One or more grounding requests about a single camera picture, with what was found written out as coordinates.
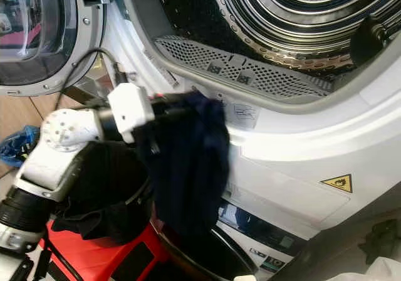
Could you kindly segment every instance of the dryer drum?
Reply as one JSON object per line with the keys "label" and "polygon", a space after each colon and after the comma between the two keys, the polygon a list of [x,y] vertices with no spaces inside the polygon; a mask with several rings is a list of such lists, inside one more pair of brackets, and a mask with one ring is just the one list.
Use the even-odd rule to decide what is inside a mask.
{"label": "dryer drum", "polygon": [[367,17],[387,36],[401,0],[161,0],[179,36],[331,80],[353,70],[350,38]]}

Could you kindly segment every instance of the door glass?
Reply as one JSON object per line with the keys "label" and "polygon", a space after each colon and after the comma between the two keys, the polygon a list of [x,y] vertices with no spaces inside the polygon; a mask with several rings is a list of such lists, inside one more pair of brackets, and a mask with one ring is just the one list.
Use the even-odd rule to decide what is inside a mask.
{"label": "door glass", "polygon": [[75,0],[0,0],[0,85],[27,85],[54,75],[75,39]]}

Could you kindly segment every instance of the black cable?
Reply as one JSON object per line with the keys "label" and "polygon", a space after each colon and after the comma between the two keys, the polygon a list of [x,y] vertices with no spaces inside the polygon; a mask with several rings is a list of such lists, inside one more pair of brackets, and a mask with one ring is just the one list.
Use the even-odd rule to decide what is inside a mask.
{"label": "black cable", "polygon": [[[75,270],[75,268],[73,268],[73,266],[67,261],[66,258],[64,258],[64,256],[60,253],[60,251],[57,250],[57,248],[50,241],[49,232],[48,232],[47,227],[44,230],[43,241],[44,241],[44,246],[43,246],[42,253],[44,251],[49,250],[49,254],[48,254],[48,258],[44,257],[44,259],[41,259],[41,257],[43,256],[42,253],[41,253],[41,256],[40,256],[39,262],[38,262],[38,266],[36,267],[36,271],[35,271],[35,275],[34,275],[33,281],[40,281],[42,279],[41,275],[46,274],[47,269],[48,269],[48,262],[50,260],[51,252],[53,252],[53,254],[57,257],[57,259],[60,260],[60,262],[72,274],[72,276],[74,276],[74,278],[77,279],[77,281],[83,281],[83,278],[81,277],[81,275]],[[43,260],[42,265],[46,262],[46,266],[45,267],[41,266],[41,261],[42,260]]]}
{"label": "black cable", "polygon": [[71,71],[69,72],[69,74],[67,75],[67,77],[65,78],[63,85],[61,86],[60,89],[60,93],[57,97],[56,103],[55,103],[55,110],[58,109],[58,107],[60,106],[60,101],[61,98],[63,98],[63,94],[64,91],[67,87],[68,82],[70,81],[70,78],[72,76],[72,74],[75,72],[75,70],[79,67],[79,65],[85,60],[87,59],[89,56],[91,56],[93,53],[102,53],[104,55],[106,55],[109,60],[113,63],[113,69],[116,71],[116,73],[121,73],[120,70],[118,69],[118,63],[115,59],[115,57],[106,49],[103,48],[93,48],[88,50],[84,55],[82,55],[80,57],[79,60],[76,61],[76,63],[74,64],[73,68],[71,69]]}
{"label": "black cable", "polygon": [[53,252],[53,254],[57,257],[58,260],[65,266],[65,268],[77,279],[77,281],[83,281],[81,275],[75,270],[75,268],[67,261],[66,258],[57,250],[57,248],[52,244],[52,242],[48,241],[49,249]]}

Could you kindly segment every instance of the flammable warning symbol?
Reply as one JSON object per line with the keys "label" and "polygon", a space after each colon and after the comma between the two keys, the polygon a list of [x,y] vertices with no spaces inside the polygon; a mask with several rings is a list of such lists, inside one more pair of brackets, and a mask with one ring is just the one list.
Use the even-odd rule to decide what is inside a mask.
{"label": "flammable warning symbol", "polygon": [[345,176],[338,176],[337,178],[333,179],[326,179],[324,181],[321,181],[321,183],[352,193],[351,174],[347,174]]}

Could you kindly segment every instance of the dryer door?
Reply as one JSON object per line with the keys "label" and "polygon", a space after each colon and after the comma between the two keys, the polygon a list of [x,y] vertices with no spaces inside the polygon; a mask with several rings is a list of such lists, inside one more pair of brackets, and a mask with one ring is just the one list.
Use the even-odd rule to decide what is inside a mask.
{"label": "dryer door", "polygon": [[217,225],[202,236],[183,237],[164,225],[159,236],[172,256],[194,280],[234,280],[258,271],[249,255]]}
{"label": "dryer door", "polygon": [[[75,61],[100,45],[103,12],[101,3],[85,0],[0,0],[0,94],[59,90]],[[78,67],[70,84],[95,56]]]}

